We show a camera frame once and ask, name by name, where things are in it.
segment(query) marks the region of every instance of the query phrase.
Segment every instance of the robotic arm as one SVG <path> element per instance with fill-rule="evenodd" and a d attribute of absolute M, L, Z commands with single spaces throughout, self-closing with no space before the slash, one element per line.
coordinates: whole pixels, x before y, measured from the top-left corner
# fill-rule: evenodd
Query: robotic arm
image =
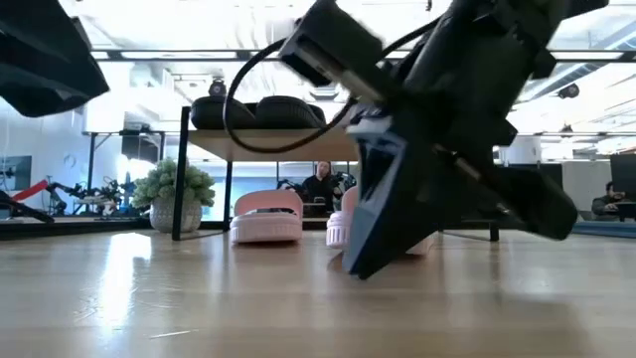
<path fill-rule="evenodd" d="M 347 129 L 362 166 L 343 262 L 349 273 L 367 278 L 444 223 L 483 208 L 553 240 L 568 236 L 577 217 L 571 200 L 541 173 L 496 167 L 492 148 L 515 139 L 506 116 L 528 77 L 553 70 L 557 61 L 546 45 L 560 21 L 607 1 L 572 4 L 454 0 L 439 19 L 383 49 L 334 0 L 316 1 L 279 56 L 314 86 L 338 82 L 350 90 L 343 112 L 363 103 Z M 378 66 L 415 36 L 421 39 L 402 62 Z M 242 76 L 241 69 L 227 101 Z M 261 153 L 291 150 L 322 134 L 257 148 L 236 137 L 226 115 L 225 122 L 238 145 Z"/>

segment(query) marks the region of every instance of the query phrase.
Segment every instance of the ceiling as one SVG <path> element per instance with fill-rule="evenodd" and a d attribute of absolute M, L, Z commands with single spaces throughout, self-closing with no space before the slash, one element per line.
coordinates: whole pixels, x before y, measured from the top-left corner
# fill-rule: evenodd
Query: ceiling
<path fill-rule="evenodd" d="M 287 36 L 309 0 L 61 0 L 71 15 L 79 15 L 96 50 L 257 50 Z M 339 0 L 340 7 L 386 43 L 436 18 L 449 0 Z M 551 50 L 635 50 L 636 0 L 612 0 L 610 6 L 561 23 Z M 135 66 L 154 74 L 161 96 L 147 95 L 149 103 L 178 103 L 207 95 L 213 78 L 230 82 L 242 62 L 139 62 Z M 636 64 L 560 64 L 544 81 L 528 82 L 509 120 L 522 132 L 636 130 Z M 170 81 L 165 81 L 166 74 Z M 561 99 L 558 90 L 577 84 L 580 95 Z M 177 99 L 166 99 L 169 95 Z M 237 97 L 258 101 L 266 95 L 301 97 L 336 113 L 346 98 L 341 88 L 328 89 L 336 98 L 316 102 L 316 89 L 276 62 L 254 68 L 241 84 Z M 178 128 L 176 115 L 157 109 L 155 127 Z M 593 148 L 603 139 L 581 139 Z M 622 147 L 636 146 L 623 140 Z M 556 145 L 546 140 L 546 145 Z M 605 145 L 613 151 L 615 145 Z"/>

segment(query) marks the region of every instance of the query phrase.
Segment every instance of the black cable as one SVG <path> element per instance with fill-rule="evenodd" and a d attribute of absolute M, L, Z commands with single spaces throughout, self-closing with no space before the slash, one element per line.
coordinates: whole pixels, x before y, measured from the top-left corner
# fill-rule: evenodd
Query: black cable
<path fill-rule="evenodd" d="M 435 19 L 434 21 L 414 30 L 411 31 L 410 33 L 402 36 L 401 38 L 399 38 L 398 40 L 396 40 L 395 42 L 393 42 L 392 44 L 388 45 L 383 51 L 382 51 L 382 56 L 380 58 L 380 60 L 382 60 L 383 58 L 385 58 L 386 56 L 388 56 L 391 52 L 399 49 L 400 47 L 408 44 L 409 42 L 415 40 L 416 38 L 418 38 L 419 36 L 422 36 L 423 34 L 425 34 L 426 32 L 432 30 L 437 23 L 439 22 L 439 18 Z M 254 55 L 251 59 L 249 59 L 245 65 L 243 65 L 240 70 L 238 71 L 237 75 L 234 77 L 234 79 L 232 80 L 232 84 L 230 85 L 230 89 L 228 90 L 228 95 L 226 95 L 225 101 L 224 101 L 224 106 L 223 106 L 223 124 L 224 124 L 224 128 L 226 129 L 226 133 L 228 134 L 228 136 L 230 137 L 230 139 L 239 147 L 254 152 L 254 153 L 261 153 L 261 154 L 280 154 L 280 153 L 285 153 L 294 149 L 298 149 L 316 139 L 318 139 L 319 137 L 321 137 L 323 134 L 325 134 L 326 132 L 328 132 L 330 129 L 332 129 L 333 127 L 335 127 L 336 125 L 338 125 L 338 123 L 340 123 L 342 121 L 342 119 L 344 119 L 344 117 L 347 115 L 347 113 L 349 112 L 349 110 L 357 103 L 357 100 L 354 99 L 353 97 L 349 97 L 347 99 L 347 102 L 345 103 L 345 105 L 342 107 L 342 109 L 340 109 L 340 111 L 338 112 L 338 114 L 336 114 L 336 116 L 334 116 L 334 118 L 325 126 L 322 127 L 318 130 L 316 130 L 314 133 L 308 135 L 305 138 L 302 138 L 298 141 L 295 141 L 293 143 L 284 145 L 282 147 L 257 147 L 257 146 L 253 146 L 250 144 L 247 144 L 245 142 L 243 142 L 235 133 L 235 130 L 232 128 L 231 126 L 231 121 L 230 121 L 230 103 L 233 102 L 234 97 L 235 97 L 235 93 L 237 92 L 237 90 L 239 89 L 239 85 L 240 82 L 242 81 L 242 79 L 245 77 L 245 75 L 247 75 L 247 73 L 253 69 L 254 66 L 256 66 L 259 62 L 263 61 L 267 56 L 273 54 L 275 51 L 280 50 L 280 48 L 282 47 L 282 45 L 285 43 L 286 39 L 282 39 L 282 40 L 278 40 L 276 42 L 274 42 L 273 44 L 267 46 L 266 48 L 264 48 L 263 50 L 259 51 L 256 55 Z"/>

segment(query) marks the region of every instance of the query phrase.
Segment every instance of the person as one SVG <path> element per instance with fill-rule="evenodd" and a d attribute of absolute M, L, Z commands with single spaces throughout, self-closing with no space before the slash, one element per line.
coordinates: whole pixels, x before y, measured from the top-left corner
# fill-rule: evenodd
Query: person
<path fill-rule="evenodd" d="M 605 185 L 605 195 L 592 201 L 592 213 L 599 221 L 618 220 L 618 207 L 615 203 L 628 201 L 623 192 L 614 191 L 614 183 Z"/>
<path fill-rule="evenodd" d="M 316 174 L 305 179 L 302 183 L 310 203 L 316 198 L 325 199 L 325 211 L 334 211 L 334 197 L 340 199 L 342 191 L 338 187 L 338 183 L 332 180 L 331 163 L 321 161 L 316 166 Z"/>

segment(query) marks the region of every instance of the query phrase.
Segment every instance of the wooden shelf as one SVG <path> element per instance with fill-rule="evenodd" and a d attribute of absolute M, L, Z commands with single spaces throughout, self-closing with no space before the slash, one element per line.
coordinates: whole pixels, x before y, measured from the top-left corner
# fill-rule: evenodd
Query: wooden shelf
<path fill-rule="evenodd" d="M 244 142 L 260 147 L 279 147 L 302 139 L 316 129 L 237 130 Z M 252 153 L 238 147 L 224 130 L 191 130 L 190 142 L 228 161 L 357 161 L 358 149 L 344 128 L 333 128 L 296 150 L 281 154 Z"/>

